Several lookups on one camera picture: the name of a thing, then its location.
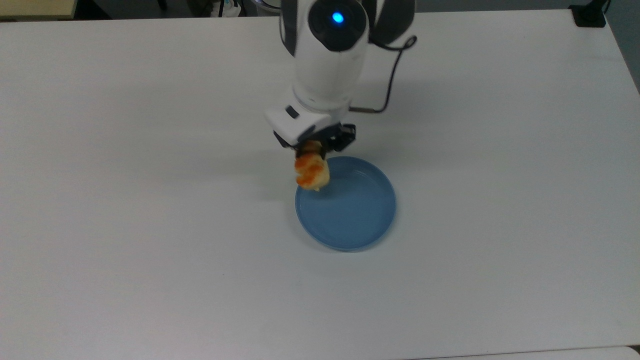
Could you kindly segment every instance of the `plate rim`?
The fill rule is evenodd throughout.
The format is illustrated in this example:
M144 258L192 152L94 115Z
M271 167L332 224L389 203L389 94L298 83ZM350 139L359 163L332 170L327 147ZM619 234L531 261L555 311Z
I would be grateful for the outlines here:
M376 165L373 165L371 162L361 159L361 158L357 158L355 156L334 156L332 158L328 158L327 161L330 161L332 159L339 159L339 158L344 158L344 159L349 159L349 160L355 160L355 161L359 161L362 163L365 163L366 165L372 167L373 169L377 170L377 172L382 175L382 178L384 179L384 181L388 184L388 187L391 189L391 195L393 198L393 211L391 214L391 219L389 221L389 225L386 227L386 229L372 242L366 244L366 245L362 245L360 247L353 247L353 248L340 248L340 247L335 247L335 246L331 246L323 241L321 241L320 239L316 238L305 226L305 222L302 221L301 217L300 217L300 201L299 201L299 194L302 191L307 191L304 190L303 188L301 188L300 186L298 186L296 188L296 193L294 196L294 207L296 209L296 216L298 217L298 222L300 223L300 225L302 225L302 228L305 230L305 232L307 232L307 234L309 236L311 236L315 241L319 242L322 246L328 247L329 249L333 249L333 250L338 250L338 251L343 251L343 252L357 252L359 250L364 250L364 249L368 249L369 247L374 246L375 244L377 244L378 242L380 242L382 239L384 239L384 237L387 235L387 233L389 232L389 229L391 229L391 227L393 226L394 222L396 221L396 213L397 213L397 196L396 196L396 189L394 188L393 184L391 183L391 180L388 178L388 176L382 171L380 170L380 168L378 168Z

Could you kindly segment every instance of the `blue plate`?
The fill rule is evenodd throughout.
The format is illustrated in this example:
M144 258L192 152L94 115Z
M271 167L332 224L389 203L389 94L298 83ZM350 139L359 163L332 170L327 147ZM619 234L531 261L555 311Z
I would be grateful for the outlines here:
M331 181L319 192L296 191L296 213L309 235L332 249L360 250L382 238L396 214L396 195L380 169L350 156L330 158Z

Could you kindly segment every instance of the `white table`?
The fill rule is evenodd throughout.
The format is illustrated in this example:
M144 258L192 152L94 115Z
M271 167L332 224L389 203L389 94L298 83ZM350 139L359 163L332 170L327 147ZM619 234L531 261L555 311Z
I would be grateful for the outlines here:
M640 97L568 10L416 16L344 154L388 236L310 238L262 117L277 19L0 24L0 357L412 359L640 343ZM354 104L394 55L370 49Z

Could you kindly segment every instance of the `floor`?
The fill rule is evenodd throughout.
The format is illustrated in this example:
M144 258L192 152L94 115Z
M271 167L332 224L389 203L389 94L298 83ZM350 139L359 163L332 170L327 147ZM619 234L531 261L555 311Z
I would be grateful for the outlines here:
M252 0L242 0L247 15L256 16ZM93 0L112 19L149 19L193 17L187 0L166 0L168 9L160 9L157 0ZM419 12L457 12L478 10L566 9L587 0L417 0ZM636 87L640 91L640 1L612 0L607 20L618 41Z

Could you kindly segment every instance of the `blue led light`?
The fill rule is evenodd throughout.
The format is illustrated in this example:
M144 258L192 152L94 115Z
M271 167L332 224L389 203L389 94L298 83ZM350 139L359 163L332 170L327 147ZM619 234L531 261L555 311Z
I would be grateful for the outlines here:
M344 22L344 16L342 16L341 13L339 12L335 12L333 13L333 15L331 15L331 18L333 19L333 21L335 21L337 24L342 24Z

